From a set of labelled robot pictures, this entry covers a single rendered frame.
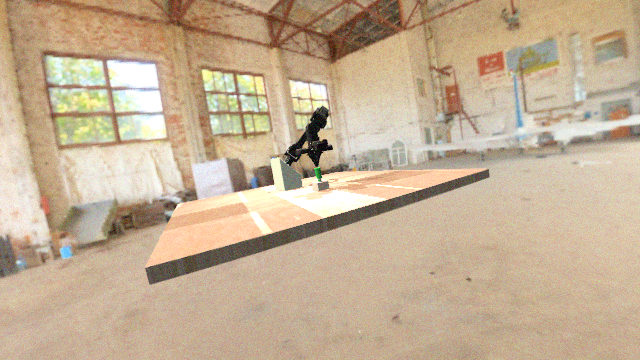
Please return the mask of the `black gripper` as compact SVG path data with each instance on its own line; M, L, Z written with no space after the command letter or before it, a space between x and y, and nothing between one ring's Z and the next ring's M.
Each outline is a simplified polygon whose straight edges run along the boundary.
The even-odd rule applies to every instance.
M318 137L318 135L312 135L312 136L307 136L306 141L308 142L308 147L306 148L301 148L301 149L297 149L296 150L296 155L301 155L301 154L306 154L311 158L311 160L313 161L314 165L316 167L318 167L319 165L319 160L320 160L320 156L323 153L322 151L329 151L329 150L333 150L333 146L332 145L328 145L325 146L325 149L321 149L321 150L316 150L315 148L313 148L313 150L310 149L310 140L317 140L320 139L320 137Z

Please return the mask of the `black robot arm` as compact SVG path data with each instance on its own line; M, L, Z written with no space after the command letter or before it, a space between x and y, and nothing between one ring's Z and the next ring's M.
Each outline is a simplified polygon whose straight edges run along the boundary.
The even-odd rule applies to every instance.
M297 142L293 143L292 146L290 145L290 147L287 150L289 151L288 152L289 154L287 153L287 151L285 152L284 154L285 158L283 159L285 163L287 163L290 166L293 161L294 162L298 161L301 155L296 155L295 153L296 150L301 149L303 147L303 144L306 142L307 136L318 135L320 128L324 129L324 127L327 124L327 117L329 116L328 113L329 113L329 110L324 106L319 107L315 110L312 117L309 119L311 122L307 123L307 126L305 127L305 132L302 134L302 136ZM310 140L310 149L315 148L316 150L321 150L321 149L325 149L325 146L328 146L327 139L323 139L322 141L320 141L318 138L317 140L313 140L312 138L312 140Z

